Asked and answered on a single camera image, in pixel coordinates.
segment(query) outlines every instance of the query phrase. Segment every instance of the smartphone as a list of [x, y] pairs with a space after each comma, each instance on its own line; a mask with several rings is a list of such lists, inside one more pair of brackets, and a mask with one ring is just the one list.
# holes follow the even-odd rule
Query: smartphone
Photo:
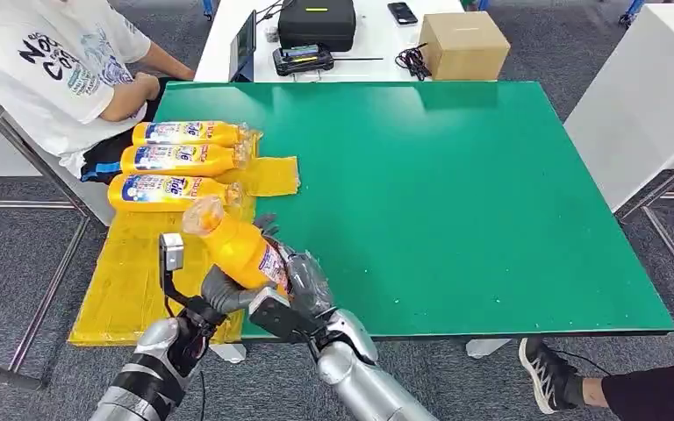
[[389, 11], [394, 15], [394, 18], [400, 25], [417, 24], [417, 17], [414, 16], [412, 9], [410, 9], [405, 2], [389, 3]]

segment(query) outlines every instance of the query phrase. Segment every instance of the cardboard box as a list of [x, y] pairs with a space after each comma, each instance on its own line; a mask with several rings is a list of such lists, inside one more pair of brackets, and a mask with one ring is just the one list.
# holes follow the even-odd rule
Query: cardboard box
[[486, 11], [425, 15], [419, 43], [435, 81], [496, 80], [510, 51]]

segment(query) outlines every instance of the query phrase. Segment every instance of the white t-shirt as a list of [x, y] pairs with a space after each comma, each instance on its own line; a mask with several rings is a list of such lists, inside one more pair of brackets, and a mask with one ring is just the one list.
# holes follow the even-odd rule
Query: white t-shirt
[[0, 0], [0, 104], [80, 177], [84, 152], [146, 115], [99, 117], [150, 46], [106, 0]]

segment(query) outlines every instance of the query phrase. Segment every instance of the bottle label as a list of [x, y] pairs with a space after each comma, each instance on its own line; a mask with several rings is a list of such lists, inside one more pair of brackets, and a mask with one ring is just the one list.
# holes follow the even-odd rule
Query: bottle label
[[136, 169], [174, 169], [191, 162], [204, 162], [208, 146], [139, 146], [135, 153]]
[[130, 175], [123, 184], [123, 200], [128, 202], [165, 202], [169, 199], [197, 197], [201, 177], [171, 175]]
[[259, 266], [260, 272], [264, 273], [272, 282], [282, 286], [287, 290], [288, 275], [285, 274], [285, 267], [280, 254], [270, 245], [267, 244], [265, 254], [262, 256]]
[[146, 127], [146, 142], [149, 145], [184, 143], [192, 140], [210, 139], [213, 125], [200, 121], [187, 123], [151, 123]]

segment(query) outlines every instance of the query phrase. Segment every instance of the yellow foam pad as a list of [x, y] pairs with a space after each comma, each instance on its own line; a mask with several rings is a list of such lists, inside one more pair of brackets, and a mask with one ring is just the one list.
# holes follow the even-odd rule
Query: yellow foam pad
[[245, 169], [227, 171], [216, 177], [223, 183], [239, 181], [251, 196], [293, 195], [298, 191], [298, 160], [287, 158], [255, 158]]
[[[298, 190], [295, 157], [253, 158], [246, 169], [229, 171], [219, 182], [240, 182], [246, 195], [241, 206], [226, 211], [241, 220], [255, 217], [254, 196], [294, 194]], [[154, 321], [168, 316], [159, 283], [159, 234], [182, 231], [181, 212], [118, 212], [68, 341], [78, 346], [134, 345]], [[177, 288], [186, 296], [200, 294], [212, 266], [203, 241], [183, 234], [183, 269], [175, 272]], [[176, 314], [181, 307], [171, 302]], [[213, 343], [238, 340], [243, 311], [229, 315]]]

